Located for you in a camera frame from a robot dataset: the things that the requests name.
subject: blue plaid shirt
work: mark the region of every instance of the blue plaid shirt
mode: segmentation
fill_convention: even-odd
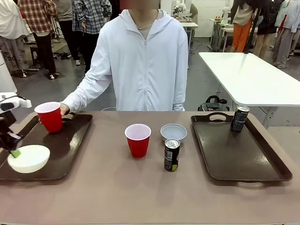
[[[109,0],[72,0],[73,7],[73,31],[81,31],[88,34],[98,34],[104,26],[104,17],[112,14],[112,6]]]

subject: plaid shirt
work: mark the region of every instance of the plaid shirt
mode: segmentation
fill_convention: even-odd
[[[112,14],[109,0],[72,0],[72,5],[74,31],[98,34],[105,24],[104,17]]]
[[[50,17],[56,16],[56,6],[52,0],[19,0],[18,6],[32,32],[52,31]]]

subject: red plaid shirt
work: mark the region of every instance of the red plaid shirt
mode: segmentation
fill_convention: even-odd
[[[52,31],[50,17],[56,16],[56,6],[52,0],[19,0],[18,5],[32,32]]]

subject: brown tray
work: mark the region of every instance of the brown tray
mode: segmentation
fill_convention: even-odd
[[[20,131],[25,136],[22,146],[39,144],[50,150],[47,164],[39,171],[33,173],[18,173],[7,163],[8,153],[0,153],[0,180],[58,180],[64,177],[79,150],[80,143],[90,125],[92,115],[74,114],[71,119],[63,119],[63,129],[55,134],[50,134],[38,122],[38,116]]]
[[[214,120],[213,115],[226,119]],[[291,171],[249,118],[240,133],[230,130],[232,119],[222,112],[191,117],[209,175],[216,180],[241,182],[291,180]]]

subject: black pole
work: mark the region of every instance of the black pole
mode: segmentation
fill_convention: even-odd
[[[259,14],[260,14],[260,13],[261,13],[261,9],[259,8],[259,9],[257,10],[257,14],[256,14],[256,17],[255,17],[254,22],[253,22],[253,27],[252,27],[250,36],[249,36],[249,38],[248,38],[248,43],[247,43],[247,46],[246,46],[246,49],[245,49],[245,54],[248,54],[248,53],[249,53],[249,48],[250,48],[250,45],[251,45],[251,43],[252,43],[254,31],[255,31],[256,24],[257,24],[258,17],[259,17]]]

